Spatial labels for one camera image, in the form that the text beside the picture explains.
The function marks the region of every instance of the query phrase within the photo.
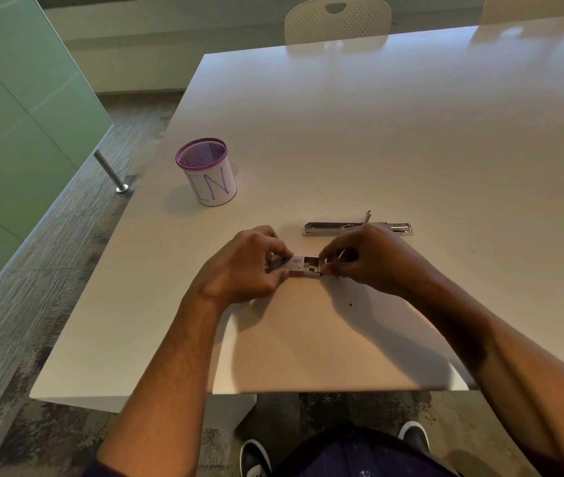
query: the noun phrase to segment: pen holder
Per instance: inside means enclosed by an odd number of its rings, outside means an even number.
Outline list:
[[[227,145],[218,138],[199,138],[176,152],[176,164],[187,175],[200,204],[221,206],[234,198],[237,187]]]

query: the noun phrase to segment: shoe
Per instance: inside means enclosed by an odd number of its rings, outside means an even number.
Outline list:
[[[240,449],[241,477],[271,477],[271,462],[267,451],[257,440],[247,440]]]
[[[423,426],[414,420],[405,422],[399,431],[399,438],[421,452],[430,453],[428,435]]]

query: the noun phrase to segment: metal post base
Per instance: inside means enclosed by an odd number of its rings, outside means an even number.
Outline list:
[[[119,194],[122,194],[123,192],[127,191],[127,189],[129,189],[129,186],[127,184],[123,184],[123,181],[121,181],[119,176],[117,176],[117,173],[114,172],[112,166],[107,162],[107,160],[105,160],[105,157],[103,157],[103,154],[100,150],[96,149],[96,151],[94,152],[94,158],[99,162],[99,164],[101,164],[101,167],[103,167],[105,173],[110,176],[112,182],[116,184],[117,192]]]

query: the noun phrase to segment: white table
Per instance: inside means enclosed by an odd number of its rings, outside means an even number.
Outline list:
[[[174,162],[205,136],[229,146],[222,207]],[[564,360],[564,18],[206,55],[31,397],[118,411],[237,231],[268,223],[315,255],[304,223],[367,209]],[[234,427],[260,392],[471,385],[404,301],[288,280],[223,320],[206,424]]]

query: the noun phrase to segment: perforated chair back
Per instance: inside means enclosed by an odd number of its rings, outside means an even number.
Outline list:
[[[481,25],[564,16],[564,0],[485,0]]]
[[[286,16],[287,45],[389,35],[392,11],[383,0],[310,0]]]

